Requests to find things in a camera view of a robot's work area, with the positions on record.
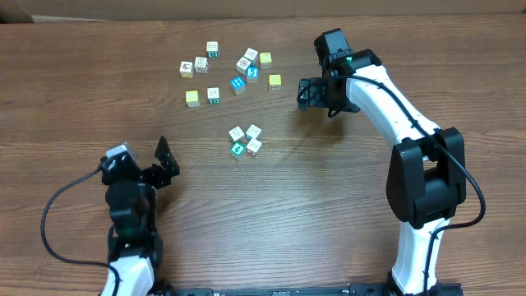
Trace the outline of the yellow top wooden block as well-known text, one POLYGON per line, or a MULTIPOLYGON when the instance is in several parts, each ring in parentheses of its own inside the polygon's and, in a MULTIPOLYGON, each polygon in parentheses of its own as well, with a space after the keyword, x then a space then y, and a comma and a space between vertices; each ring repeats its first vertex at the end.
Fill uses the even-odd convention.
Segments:
POLYGON ((189 90, 185 93, 185 101, 189 108, 199 107, 200 100, 197 90, 189 90))

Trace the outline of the teal number four block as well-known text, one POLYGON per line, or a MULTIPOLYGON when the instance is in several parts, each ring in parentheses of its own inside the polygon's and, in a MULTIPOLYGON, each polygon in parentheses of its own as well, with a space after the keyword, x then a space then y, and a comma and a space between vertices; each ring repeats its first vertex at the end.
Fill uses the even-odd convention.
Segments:
POLYGON ((246 150, 246 147, 242 143, 234 142, 233 146, 230 149, 230 153, 233 157, 235 157, 236 159, 239 159, 242 157, 245 150, 246 150))

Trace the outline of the white block plain top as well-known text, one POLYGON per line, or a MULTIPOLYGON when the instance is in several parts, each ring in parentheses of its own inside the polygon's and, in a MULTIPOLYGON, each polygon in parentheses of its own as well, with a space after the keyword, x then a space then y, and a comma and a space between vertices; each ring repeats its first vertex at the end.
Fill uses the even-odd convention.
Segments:
POLYGON ((233 143, 242 143, 246 138, 244 131, 239 126, 231 129, 228 135, 233 143))

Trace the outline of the white block blue P side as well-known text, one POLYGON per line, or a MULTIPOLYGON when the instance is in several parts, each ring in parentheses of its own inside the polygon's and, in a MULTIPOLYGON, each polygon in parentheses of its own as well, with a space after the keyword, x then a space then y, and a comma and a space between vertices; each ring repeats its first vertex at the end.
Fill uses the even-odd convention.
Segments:
POLYGON ((247 131, 246 131, 246 133, 245 133, 245 136, 246 136, 246 138, 247 138, 248 140, 251 140, 251 139, 258 139, 258 137, 261 135, 261 132, 262 132, 262 130, 261 130, 258 126, 252 124, 252 125, 247 129, 247 131))

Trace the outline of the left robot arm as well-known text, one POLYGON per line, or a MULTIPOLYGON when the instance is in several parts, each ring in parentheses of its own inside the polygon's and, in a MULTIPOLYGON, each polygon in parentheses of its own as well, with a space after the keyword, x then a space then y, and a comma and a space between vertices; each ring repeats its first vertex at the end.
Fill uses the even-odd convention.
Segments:
POLYGON ((101 160, 105 200, 113 222, 108 232, 108 277, 103 295, 174 295, 159 278, 163 240, 158 232, 158 190, 171 184, 180 168, 165 137, 155 151, 159 161, 140 169, 128 143, 101 160))

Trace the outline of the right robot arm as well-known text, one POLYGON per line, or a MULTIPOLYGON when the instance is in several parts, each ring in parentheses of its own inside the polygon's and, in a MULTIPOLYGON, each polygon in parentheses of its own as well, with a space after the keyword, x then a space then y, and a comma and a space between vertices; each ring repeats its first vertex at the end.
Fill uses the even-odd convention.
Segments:
POLYGON ((385 193, 400 222, 395 264, 383 295, 461 295, 460 284, 436 278, 442 234, 466 198, 464 139, 415 109, 370 50, 355 52, 341 29, 314 41, 320 77, 303 78, 298 107, 326 108, 329 117, 364 112, 391 148, 385 193))

